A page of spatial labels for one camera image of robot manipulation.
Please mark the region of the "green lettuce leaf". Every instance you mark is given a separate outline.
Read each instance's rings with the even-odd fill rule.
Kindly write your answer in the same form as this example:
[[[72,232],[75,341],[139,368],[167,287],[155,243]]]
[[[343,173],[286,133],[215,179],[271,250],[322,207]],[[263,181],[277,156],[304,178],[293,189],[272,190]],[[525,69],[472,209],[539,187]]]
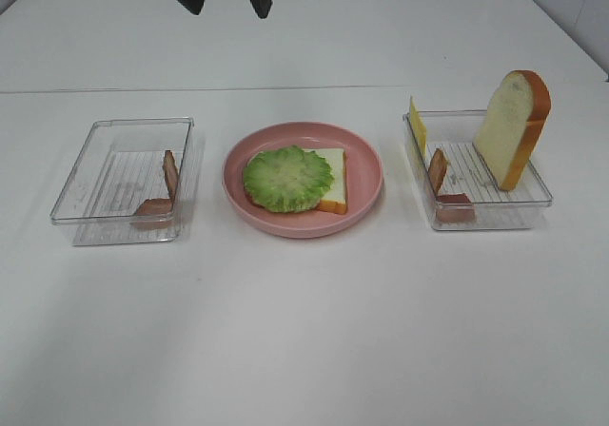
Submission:
[[[327,160],[296,145],[261,151],[243,171],[246,194],[255,204],[273,213],[311,210],[333,183]]]

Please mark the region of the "bread slice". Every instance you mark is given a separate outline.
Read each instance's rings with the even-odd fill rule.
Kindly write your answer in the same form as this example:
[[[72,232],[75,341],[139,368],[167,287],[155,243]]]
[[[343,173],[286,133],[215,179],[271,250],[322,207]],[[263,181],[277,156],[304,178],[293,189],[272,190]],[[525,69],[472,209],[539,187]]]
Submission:
[[[330,164],[334,176],[334,183],[330,190],[324,194],[318,205],[311,210],[343,215],[347,211],[346,154],[344,150],[339,147],[303,148],[303,150],[314,151],[325,158]]]
[[[503,191],[516,188],[549,112],[549,90],[532,70],[513,70],[493,93],[474,147]]]

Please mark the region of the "left clear plastic container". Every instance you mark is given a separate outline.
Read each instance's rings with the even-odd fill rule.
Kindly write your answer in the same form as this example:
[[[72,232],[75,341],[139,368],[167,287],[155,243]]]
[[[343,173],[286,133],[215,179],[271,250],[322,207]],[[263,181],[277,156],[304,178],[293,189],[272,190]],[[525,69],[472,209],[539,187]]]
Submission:
[[[172,242],[194,201],[198,160],[190,118],[96,122],[50,221],[74,246]]]

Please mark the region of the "clear plastic container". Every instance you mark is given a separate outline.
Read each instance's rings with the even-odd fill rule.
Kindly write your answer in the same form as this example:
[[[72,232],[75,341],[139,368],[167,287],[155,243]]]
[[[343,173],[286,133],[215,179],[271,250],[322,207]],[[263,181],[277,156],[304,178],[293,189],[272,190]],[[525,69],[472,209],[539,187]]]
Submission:
[[[50,221],[74,246],[172,242],[194,201],[198,160],[190,118],[96,122]]]
[[[497,187],[493,175],[475,149],[483,109],[421,111],[426,126],[426,174],[422,177],[412,159],[408,113],[403,115],[406,154],[430,226],[437,231],[529,229],[537,224],[553,196],[537,169],[528,164],[511,191]],[[435,191],[429,167],[435,151],[447,160],[442,186]]]

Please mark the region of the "yellow cheese slice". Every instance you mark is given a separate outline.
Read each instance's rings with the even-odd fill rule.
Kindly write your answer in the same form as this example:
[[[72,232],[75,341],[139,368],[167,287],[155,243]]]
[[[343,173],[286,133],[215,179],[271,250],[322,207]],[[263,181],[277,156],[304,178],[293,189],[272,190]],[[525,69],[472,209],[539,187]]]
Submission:
[[[419,169],[419,174],[423,177],[426,174],[425,155],[426,155],[426,135],[427,129],[419,111],[416,109],[413,97],[409,100],[408,121],[412,135],[412,146],[410,153]]]

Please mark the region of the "pink round plate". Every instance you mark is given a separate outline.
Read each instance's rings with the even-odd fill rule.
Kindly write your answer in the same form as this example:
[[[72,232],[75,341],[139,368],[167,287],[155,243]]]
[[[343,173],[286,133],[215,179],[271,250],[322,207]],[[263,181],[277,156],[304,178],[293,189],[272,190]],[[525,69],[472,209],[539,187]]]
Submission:
[[[246,163],[260,151],[287,145],[341,147],[344,150],[345,214],[320,210],[271,213],[248,200],[242,179]],[[345,128],[317,122],[290,122],[265,127],[237,143],[225,160],[223,187],[237,214],[253,227],[281,237],[310,239],[343,231],[366,216],[380,197],[383,168],[376,150],[364,138]]]

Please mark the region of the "right clear plastic container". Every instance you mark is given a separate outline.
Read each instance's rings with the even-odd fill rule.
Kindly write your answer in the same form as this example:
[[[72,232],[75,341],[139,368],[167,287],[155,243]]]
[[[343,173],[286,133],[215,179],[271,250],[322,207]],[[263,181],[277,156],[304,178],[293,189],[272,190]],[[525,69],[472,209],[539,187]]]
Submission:
[[[528,164],[511,191],[497,187],[493,175],[475,149],[483,109],[421,111],[426,126],[426,174],[422,177],[412,159],[408,113],[403,115],[406,154],[430,226],[437,231],[529,229],[537,224],[553,196],[537,169]],[[442,186],[435,191],[429,167],[435,151],[447,160]]]

